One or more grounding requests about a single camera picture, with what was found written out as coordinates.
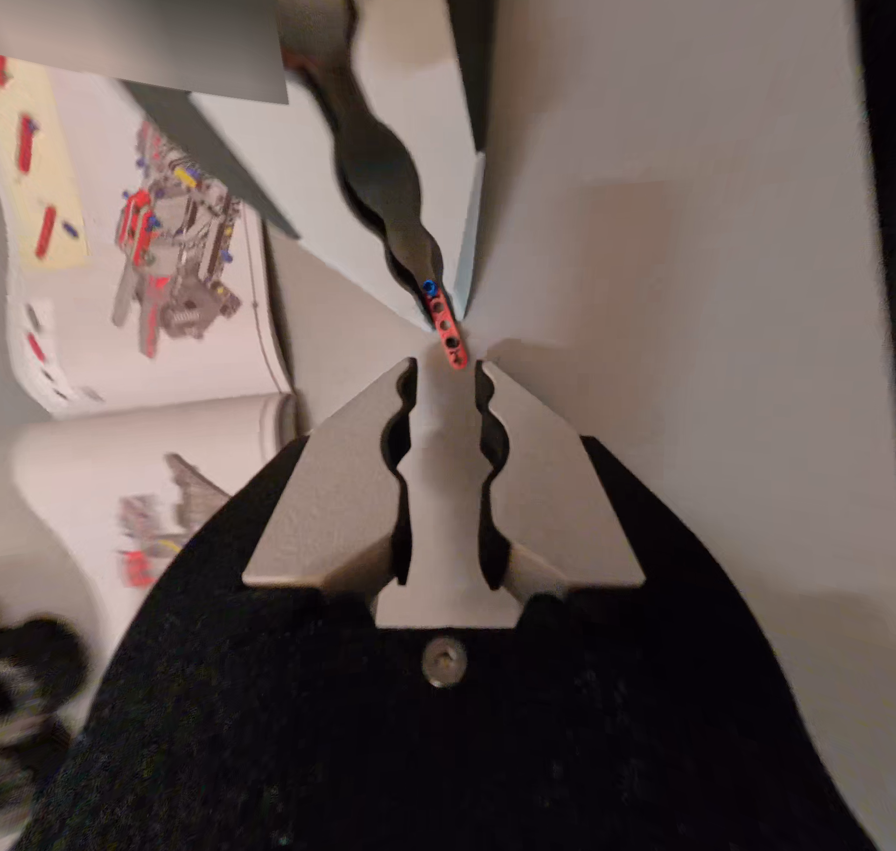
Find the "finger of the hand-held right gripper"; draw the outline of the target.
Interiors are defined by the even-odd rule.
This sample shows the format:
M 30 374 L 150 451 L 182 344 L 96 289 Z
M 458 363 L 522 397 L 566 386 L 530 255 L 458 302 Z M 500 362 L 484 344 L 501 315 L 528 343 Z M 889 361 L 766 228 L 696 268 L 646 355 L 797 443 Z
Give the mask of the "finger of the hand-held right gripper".
M 407 147 L 420 177 L 422 222 L 442 253 L 443 287 L 465 316 L 485 170 L 475 151 L 445 0 L 354 0 L 351 66 L 375 117 Z M 383 243 L 351 213 L 332 137 L 308 101 L 308 250 L 417 327 L 424 316 L 390 275 Z
M 416 300 L 390 274 L 383 241 L 342 194 L 333 140 L 309 91 L 272 104 L 194 92 L 191 99 L 322 263 L 416 328 L 428 331 Z

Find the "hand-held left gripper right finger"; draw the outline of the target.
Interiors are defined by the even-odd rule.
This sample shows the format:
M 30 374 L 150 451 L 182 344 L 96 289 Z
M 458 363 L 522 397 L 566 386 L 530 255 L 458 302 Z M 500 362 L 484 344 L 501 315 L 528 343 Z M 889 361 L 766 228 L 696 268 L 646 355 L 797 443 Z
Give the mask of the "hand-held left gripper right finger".
M 634 589 L 645 574 L 575 428 L 494 362 L 475 366 L 478 562 L 488 588 L 520 604 L 595 589 Z

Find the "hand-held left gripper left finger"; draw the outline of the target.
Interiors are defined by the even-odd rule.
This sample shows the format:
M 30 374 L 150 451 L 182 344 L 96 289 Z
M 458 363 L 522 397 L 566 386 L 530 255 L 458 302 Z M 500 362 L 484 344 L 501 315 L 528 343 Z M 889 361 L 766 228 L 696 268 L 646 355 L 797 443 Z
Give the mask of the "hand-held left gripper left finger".
M 419 366 L 406 357 L 311 431 L 242 574 L 253 588 L 380 591 L 407 582 Z

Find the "toy building instruction booklet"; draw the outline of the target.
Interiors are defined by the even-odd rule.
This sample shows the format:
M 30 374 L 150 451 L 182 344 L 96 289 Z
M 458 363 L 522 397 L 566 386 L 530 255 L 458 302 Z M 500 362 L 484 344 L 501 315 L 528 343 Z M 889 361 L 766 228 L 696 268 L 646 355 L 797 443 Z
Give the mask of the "toy building instruction booklet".
M 263 225 L 112 80 L 2 56 L 16 377 L 73 421 L 28 440 L 29 504 L 138 599 L 297 434 Z

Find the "red toy brick beam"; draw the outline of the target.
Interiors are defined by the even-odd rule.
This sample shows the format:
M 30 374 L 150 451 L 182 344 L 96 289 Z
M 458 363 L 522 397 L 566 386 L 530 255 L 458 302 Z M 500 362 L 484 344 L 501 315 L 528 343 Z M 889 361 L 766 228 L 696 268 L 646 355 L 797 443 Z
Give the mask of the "red toy brick beam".
M 466 369 L 469 358 L 468 353 L 462 339 L 462 334 L 454 319 L 454 311 L 450 301 L 442 287 L 438 297 L 425 300 L 427 310 L 433 327 L 438 334 L 439 340 L 449 364 L 456 371 Z

